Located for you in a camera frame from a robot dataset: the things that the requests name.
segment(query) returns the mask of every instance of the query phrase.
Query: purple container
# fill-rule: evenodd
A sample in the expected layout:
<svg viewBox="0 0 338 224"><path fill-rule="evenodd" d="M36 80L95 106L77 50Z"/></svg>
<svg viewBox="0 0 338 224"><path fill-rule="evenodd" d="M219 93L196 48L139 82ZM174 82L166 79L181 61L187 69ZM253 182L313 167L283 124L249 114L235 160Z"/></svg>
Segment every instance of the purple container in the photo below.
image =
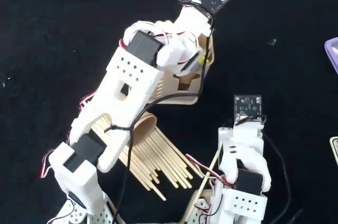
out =
<svg viewBox="0 0 338 224"><path fill-rule="evenodd" d="M338 38L327 40L325 42L325 50L334 69L338 73Z"/></svg>

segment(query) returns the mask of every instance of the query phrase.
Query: black fabric surface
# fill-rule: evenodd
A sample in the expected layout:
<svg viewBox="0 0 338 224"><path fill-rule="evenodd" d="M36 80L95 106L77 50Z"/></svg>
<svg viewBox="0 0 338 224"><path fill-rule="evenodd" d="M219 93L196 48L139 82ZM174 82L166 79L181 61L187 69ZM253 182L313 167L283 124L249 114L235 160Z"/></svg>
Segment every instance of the black fabric surface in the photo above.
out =
<svg viewBox="0 0 338 224"><path fill-rule="evenodd" d="M0 0L1 204L3 223L45 223L65 201L53 175L39 179L95 89L124 29L137 20L174 20L176 0ZM262 94L266 133L283 154L295 223L336 223L338 76L324 42L338 36L338 0L232 0L218 14L216 60L193 106L158 106L159 128L183 152L209 163L217 128L233 117L234 94ZM280 161L266 144L272 188L265 223L286 201ZM100 174L113 202L125 168ZM201 180L193 180L196 189ZM163 202L129 176L121 208L128 223L178 221L193 190L161 178Z"/></svg>

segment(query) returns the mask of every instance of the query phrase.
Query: cardboard tube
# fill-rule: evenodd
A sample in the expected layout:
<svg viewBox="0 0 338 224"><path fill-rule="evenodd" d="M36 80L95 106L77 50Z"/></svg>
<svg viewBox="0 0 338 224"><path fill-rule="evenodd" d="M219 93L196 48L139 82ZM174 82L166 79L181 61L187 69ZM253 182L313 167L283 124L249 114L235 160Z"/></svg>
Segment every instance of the cardboard tube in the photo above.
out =
<svg viewBox="0 0 338 224"><path fill-rule="evenodd" d="M144 112L143 116L137 121L134 127L134 145L137 146L145 140L155 129L157 118L149 113Z"/></svg>

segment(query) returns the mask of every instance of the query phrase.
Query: wooden stick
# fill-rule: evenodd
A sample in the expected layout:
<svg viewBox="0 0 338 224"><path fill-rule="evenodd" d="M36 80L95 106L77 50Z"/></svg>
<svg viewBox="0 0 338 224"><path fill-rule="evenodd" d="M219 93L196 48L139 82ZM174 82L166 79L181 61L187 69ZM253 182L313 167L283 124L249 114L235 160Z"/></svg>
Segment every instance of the wooden stick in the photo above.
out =
<svg viewBox="0 0 338 224"><path fill-rule="evenodd" d="M97 128L93 125L92 126L93 131L99 135L99 132ZM124 156L120 155L119 156L120 161L126 166L127 165L127 160L124 158ZM150 187L143 181L143 179L138 175L138 172L136 171L135 167L133 165L130 166L130 171L136 177L136 179L142 184L142 186L147 190L150 191Z"/></svg>
<svg viewBox="0 0 338 224"><path fill-rule="evenodd" d="M104 126L105 128L103 128L103 130L105 130L106 128L108 128L110 126L110 122L109 122L109 120L107 119L106 116L103 116L102 120L103 120L102 124L105 125ZM132 154L133 154L133 156L137 156L138 160L136 160L136 162L142 164L143 166L145 164L147 166L146 169L149 170L149 172L153 173L154 176L158 176L158 174L154 170L155 166L150 162L149 158L146 158L145 155L140 154L138 148L135 148L135 146L133 147Z"/></svg>
<svg viewBox="0 0 338 224"><path fill-rule="evenodd" d="M188 188L192 188L191 184L186 179L185 173L182 171L181 167L175 165L173 160L168 156L156 143L155 141L149 137L149 142L153 144L153 146L159 151L159 153L165 158L167 163L173 168L173 170L177 173L177 175L182 179L182 181L186 184Z"/></svg>
<svg viewBox="0 0 338 224"><path fill-rule="evenodd" d="M183 176L181 176L180 172L178 172L177 170L174 170L172 168L172 166L170 165L170 161L166 158L166 156L164 156L161 153L161 150L156 146L156 144L153 143L153 141L151 141L151 140L147 141L147 143L156 152L156 154L162 159L162 161L165 163L165 165L171 171L171 173L176 177L177 181L181 184L181 186L183 188L187 189L187 185L183 181L183 179L185 179L185 178Z"/></svg>
<svg viewBox="0 0 338 224"><path fill-rule="evenodd" d="M215 166L215 163L216 163L216 161L217 161L219 155L220 155L220 149L218 149L218 150L216 151L215 156L213 157L213 159L212 159L212 161L211 161L211 164L210 164L210 166L209 166L209 169L211 169L211 170L213 169L213 167ZM200 188L199 188L199 190L198 190L198 192L197 192L197 194L196 194L196 196L195 196L195 198L194 198L194 201L193 201L193 203L192 203L192 206L190 207L190 209L189 209L189 211L188 211L188 214L187 214L186 217L185 217L185 221L186 221L186 222L188 222L189 217L190 217L190 215L191 215L191 213L192 213L192 211L193 211L193 209L194 209L194 205L197 203L198 199L200 198L200 196L201 196L201 194L202 194L202 192L203 192L203 190L204 190L205 184L206 184L206 182L207 182L208 179L209 179L209 178L208 178L209 175L210 175L210 173L207 172L207 173L206 173L206 176L203 178L203 181L202 181L201 186L200 186Z"/></svg>
<svg viewBox="0 0 338 224"><path fill-rule="evenodd" d="M149 145L146 142L142 142L140 144L144 149L147 149L147 151L150 153L150 155L155 158L158 157L156 152L153 151L152 148L149 147ZM168 180L172 183L172 185L175 188L178 188L179 185L177 184L177 179L175 177L172 176L171 172L168 170L167 166L162 162L162 160L160 158L156 159L156 163L158 164L158 166L160 167L160 170L162 170L162 172L164 173L164 175L168 178Z"/></svg>
<svg viewBox="0 0 338 224"><path fill-rule="evenodd" d="M146 178L146 177L144 176L144 174L139 173L139 175L140 175L141 178L143 178L143 179ZM144 182L145 182L151 189L153 189L153 190L156 192L156 194L157 194L163 201L166 201L166 198L163 196L163 194L161 193L161 191L159 191L158 188L157 188L150 180L145 179Z"/></svg>
<svg viewBox="0 0 338 224"><path fill-rule="evenodd" d="M156 142L165 146L167 148L167 151L170 152L170 154L172 154L173 156L177 156L180 166L187 168L186 163L177 155L177 153L170 147L170 145L164 140L163 137L160 136L160 134L156 130L152 132L151 137L155 138Z"/></svg>
<svg viewBox="0 0 338 224"><path fill-rule="evenodd" d="M101 135L103 131L99 131L99 129L97 128L97 125L93 125L92 129L94 130L95 133L98 134L99 137L103 137ZM127 160L128 160L128 149L126 149L126 147L124 148L124 150L121 152L119 156L119 159L123 162L125 166L127 165ZM149 174L147 174L147 172L144 171L144 169L140 169L140 167L135 164L134 156L132 156L132 159L130 160L130 169L133 170L133 175L136 174L135 177L138 179L140 183L143 184L147 179L149 181L152 180L152 177Z"/></svg>
<svg viewBox="0 0 338 224"><path fill-rule="evenodd" d="M156 169L158 171L161 170L161 168L159 167L158 163L154 159L154 156L151 154L151 152L149 151L149 149L147 147L144 147L143 144L138 144L138 145L136 145L136 148L138 148L144 155L148 156L149 160L151 161L151 163L154 164L154 166L156 167Z"/></svg>
<svg viewBox="0 0 338 224"><path fill-rule="evenodd" d="M128 148L127 147L125 147L125 148L123 148L123 151L122 151L122 153L124 153L125 154L125 156L128 158ZM135 160L135 156L133 155L133 151L132 151L132 156L131 156L131 158L130 158L130 164L131 165L134 165L135 167L137 167L149 180L152 180L152 177L150 176L150 174L151 174L151 172L149 171L149 170L147 170L147 169L145 169L145 168L143 168L143 163L142 162L137 162L136 160Z"/></svg>
<svg viewBox="0 0 338 224"><path fill-rule="evenodd" d="M169 146L179 155L179 157L182 158L182 160L200 177L203 178L203 176L200 174L198 169L180 152L180 150L177 149L177 147L161 132L161 130L158 129L158 127L155 128L156 132L163 138Z"/></svg>
<svg viewBox="0 0 338 224"><path fill-rule="evenodd" d="M156 167L151 163L148 156L141 153L141 151L139 150L139 148L137 146L133 147L133 152L135 153L136 156L138 156L138 158L142 162L144 162L148 166L148 168L151 170L151 172L154 174L154 176L158 176L158 174L155 171Z"/></svg>
<svg viewBox="0 0 338 224"><path fill-rule="evenodd" d="M163 150L163 152L179 167L179 169L182 171L182 174L184 174L185 178L193 179L193 176L190 174L190 172L186 169L186 164L182 161L182 159L172 150L172 148L165 143L165 141L162 141L159 139L159 136L152 134L150 138L153 139L153 141L159 146L160 149Z"/></svg>

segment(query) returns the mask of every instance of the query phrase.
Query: robotic arm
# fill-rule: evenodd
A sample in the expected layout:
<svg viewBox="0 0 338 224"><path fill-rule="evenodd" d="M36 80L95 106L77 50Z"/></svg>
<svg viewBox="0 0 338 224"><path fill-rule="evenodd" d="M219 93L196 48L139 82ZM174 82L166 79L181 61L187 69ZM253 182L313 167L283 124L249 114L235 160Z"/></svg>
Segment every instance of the robotic arm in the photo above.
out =
<svg viewBox="0 0 338 224"><path fill-rule="evenodd" d="M264 218L263 192L270 190L271 176L263 157L261 96L235 96L234 103L233 128L218 130L218 149L223 150L219 169L232 186L215 180L210 208L200 214L200 224L260 224Z"/></svg>
<svg viewBox="0 0 338 224"><path fill-rule="evenodd" d="M184 76L200 70L203 57L208 59L199 37L211 35L212 15L227 1L184 0L174 23L139 21L126 29L92 101L72 123L69 144L61 143L49 156L60 188L86 213L100 214L106 205L97 169L106 173L115 165L163 73ZM121 93L125 85L127 96ZM103 115L117 128L107 145L88 134Z"/></svg>

